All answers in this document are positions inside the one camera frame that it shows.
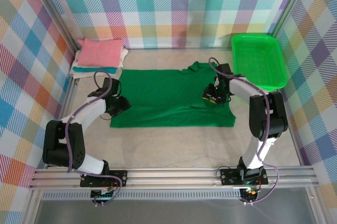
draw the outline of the glass panel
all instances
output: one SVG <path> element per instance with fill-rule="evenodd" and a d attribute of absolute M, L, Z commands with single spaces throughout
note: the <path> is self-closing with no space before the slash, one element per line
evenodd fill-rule
<path fill-rule="evenodd" d="M 90 200 L 41 201 L 36 224 L 68 223 L 316 223 L 305 188 L 276 189 L 266 200 L 116 200 L 94 207 Z"/>

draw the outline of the checkered pattern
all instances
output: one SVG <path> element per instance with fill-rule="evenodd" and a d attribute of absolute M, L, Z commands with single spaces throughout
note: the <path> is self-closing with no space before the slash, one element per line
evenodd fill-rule
<path fill-rule="evenodd" d="M 280 44 L 290 76 L 283 94 L 294 137 L 337 221 L 337 0 L 300 0 Z"/>
<path fill-rule="evenodd" d="M 72 13 L 66 20 L 72 20 L 75 37 L 121 38 L 126 48 L 204 48 L 230 46 L 235 33 L 267 33 L 287 1 L 55 0 L 55 5 Z"/>
<path fill-rule="evenodd" d="M 268 33 L 271 34 L 273 31 L 274 31 L 274 28 L 276 26 L 276 24 L 278 23 L 280 17 L 281 17 L 281 14 L 282 12 L 284 11 L 287 3 L 288 3 L 289 0 L 283 0 L 280 7 L 279 7 L 279 10 L 277 11 L 277 14 L 274 16 L 274 20 L 273 20 L 273 23 L 270 25 L 270 28 L 268 30 Z"/>
<path fill-rule="evenodd" d="M 41 0 L 0 6 L 0 223 L 18 223 L 73 55 Z"/>

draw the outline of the metal extrusion bar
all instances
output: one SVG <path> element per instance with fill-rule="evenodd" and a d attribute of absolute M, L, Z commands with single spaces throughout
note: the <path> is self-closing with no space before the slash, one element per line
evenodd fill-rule
<path fill-rule="evenodd" d="M 216 168 L 180 169 L 127 169 L 127 189 L 211 189 L 247 188 L 248 186 L 222 186 L 216 177 Z M 276 182 L 276 171 L 266 169 L 271 188 Z M 318 185 L 311 166 L 280 167 L 279 188 Z M 65 168 L 37 169 L 31 183 L 33 190 L 88 189 L 80 187 L 78 174 L 66 172 Z"/>
<path fill-rule="evenodd" d="M 60 13 L 58 12 L 53 0 L 42 0 L 43 5 L 48 10 L 50 16 L 55 22 L 56 26 L 59 28 L 62 36 L 67 42 L 67 45 L 70 47 L 71 51 L 75 53 L 77 50 L 77 46 L 74 43 L 74 38 L 72 37 L 70 31 L 68 30 L 66 24 L 64 23 Z"/>
<path fill-rule="evenodd" d="M 60 114 L 58 115 L 59 119 L 64 118 L 65 116 L 70 114 L 71 109 L 72 109 L 72 105 L 73 105 L 73 102 L 74 102 L 73 97 L 74 97 L 74 94 L 77 91 L 78 82 L 79 82 L 79 79 L 74 79 L 72 77 L 70 78 L 68 88 L 67 88 L 67 92 L 66 92 L 66 96 L 64 98 L 63 106 L 62 106 Z"/>
<path fill-rule="evenodd" d="M 29 191 L 24 204 L 24 211 L 20 219 L 21 224 L 34 223 L 43 196 L 43 191 Z"/>
<path fill-rule="evenodd" d="M 272 36 L 276 37 L 277 39 L 280 37 L 283 27 L 291 14 L 293 13 L 296 4 L 299 0 L 289 0 L 281 17 L 279 18 L 277 25 L 275 26 L 274 31 L 272 32 Z"/>
<path fill-rule="evenodd" d="M 326 211 L 324 202 L 320 202 L 321 193 L 319 192 L 319 187 L 307 187 L 306 193 L 308 194 L 309 203 L 313 214 L 315 216 L 316 222 L 319 224 L 333 223 L 330 219 L 330 214 Z"/>

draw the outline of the pink towel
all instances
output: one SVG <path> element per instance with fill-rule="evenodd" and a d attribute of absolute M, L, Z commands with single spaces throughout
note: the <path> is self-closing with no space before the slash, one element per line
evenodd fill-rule
<path fill-rule="evenodd" d="M 78 56 L 79 66 L 118 68 L 122 53 L 122 40 L 92 41 L 88 38 L 77 40 L 82 46 Z"/>

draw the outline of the cable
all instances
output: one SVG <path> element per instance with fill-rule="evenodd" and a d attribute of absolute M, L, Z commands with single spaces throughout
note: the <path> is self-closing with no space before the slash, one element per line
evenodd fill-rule
<path fill-rule="evenodd" d="M 100 177 L 100 178 L 114 178 L 116 180 L 118 180 L 120 186 L 118 187 L 118 190 L 116 191 L 116 193 L 114 193 L 113 197 L 111 199 L 109 199 L 107 202 L 105 202 L 105 205 L 109 204 L 110 202 L 113 201 L 113 199 L 118 195 L 119 191 L 121 190 L 121 187 L 123 185 L 123 182 L 122 180 L 117 177 L 117 176 L 112 176 L 112 175 L 101 175 L 101 174 L 88 174 L 88 173 L 85 173 L 85 172 L 82 172 L 82 171 L 79 171 L 79 170 L 72 170 L 72 167 L 73 167 L 73 152 L 72 152 L 72 148 L 71 148 L 71 145 L 70 145 L 70 139 L 69 139 L 69 125 L 70 123 L 72 122 L 72 120 L 76 117 L 76 115 L 83 109 L 85 108 L 86 106 L 90 105 L 91 103 L 103 98 L 104 96 L 106 96 L 111 88 L 112 88 L 112 78 L 111 76 L 109 75 L 109 73 L 107 73 L 106 71 L 103 71 L 103 70 L 98 70 L 94 73 L 94 81 L 95 81 L 95 84 L 98 88 L 100 88 L 100 86 L 98 85 L 97 83 L 97 80 L 96 80 L 96 74 L 97 73 L 105 73 L 108 77 L 109 77 L 109 87 L 108 89 L 100 96 L 98 96 L 97 98 L 83 104 L 81 107 L 79 107 L 75 112 L 73 112 L 73 114 L 69 117 L 66 125 L 65 125 L 65 139 L 66 139 L 66 142 L 67 142 L 67 148 L 68 148 L 68 153 L 69 153 L 69 166 L 68 166 L 68 173 L 73 171 L 73 172 L 76 172 L 78 174 L 82 174 L 82 175 L 85 175 L 85 176 L 92 176 L 92 177 Z"/>
<path fill-rule="evenodd" d="M 228 168 L 229 170 L 232 169 L 231 167 L 226 166 L 226 165 L 222 165 L 222 166 L 220 166 L 218 169 L 216 169 L 216 171 L 215 171 L 215 176 L 216 176 L 216 178 L 219 179 L 219 180 L 221 180 L 221 177 L 219 177 L 219 176 L 217 175 L 217 173 L 218 173 L 218 171 L 219 171 L 221 168 L 223 168 L 223 167 L 226 167 L 226 168 Z"/>
<path fill-rule="evenodd" d="M 266 164 L 261 158 L 260 158 L 260 154 L 262 152 L 262 149 L 264 148 L 266 142 L 267 142 L 267 139 L 268 139 L 268 135 L 269 135 L 269 128 L 270 128 L 270 106 L 269 106 L 269 100 L 268 100 L 268 97 L 267 95 L 265 94 L 265 92 L 263 90 L 261 90 L 260 88 L 258 88 L 257 86 L 255 86 L 253 83 L 250 83 L 249 81 L 245 80 L 245 79 L 242 79 L 242 78 L 239 78 L 239 77 L 236 77 L 236 76 L 233 76 L 233 75 L 229 75 L 229 74 L 225 74 L 225 73 L 222 73 L 221 71 L 217 70 L 213 64 L 212 64 L 212 60 L 214 60 L 217 65 L 220 65 L 219 61 L 214 58 L 214 57 L 210 57 L 209 58 L 209 65 L 211 66 L 211 68 L 218 74 L 226 77 L 226 78 L 233 78 L 233 79 L 236 79 L 238 81 L 241 81 L 243 83 L 246 83 L 247 85 L 249 85 L 250 87 L 254 88 L 255 90 L 257 90 L 260 94 L 263 95 L 263 98 L 265 100 L 265 103 L 266 103 L 266 113 L 267 113 L 267 122 L 266 122 L 266 132 L 265 132 L 265 139 L 263 139 L 263 143 L 261 145 L 261 148 L 258 150 L 257 152 L 257 158 L 259 159 L 259 161 L 266 167 L 270 167 L 270 168 L 273 168 L 276 173 L 277 173 L 277 178 L 276 178 L 276 182 L 275 184 L 273 185 L 273 187 L 270 189 L 270 191 L 265 195 L 263 196 L 261 199 L 258 199 L 256 201 L 254 201 L 254 203 L 258 203 L 258 202 L 261 202 L 262 200 L 264 200 L 265 198 L 267 198 L 274 190 L 275 190 L 275 187 L 277 185 L 277 183 L 279 182 L 279 179 L 280 179 L 280 172 L 279 170 L 275 167 L 275 166 L 272 166 L 272 165 L 268 165 Z"/>
<path fill-rule="evenodd" d="M 228 102 L 230 102 L 231 100 L 232 100 L 231 96 L 228 95 L 228 100 L 227 100 L 225 103 L 228 103 Z"/>
<path fill-rule="evenodd" d="M 110 117 L 109 119 L 104 119 L 104 118 L 102 117 L 102 115 L 100 115 L 100 118 L 101 118 L 102 120 L 111 120 L 112 117 Z"/>

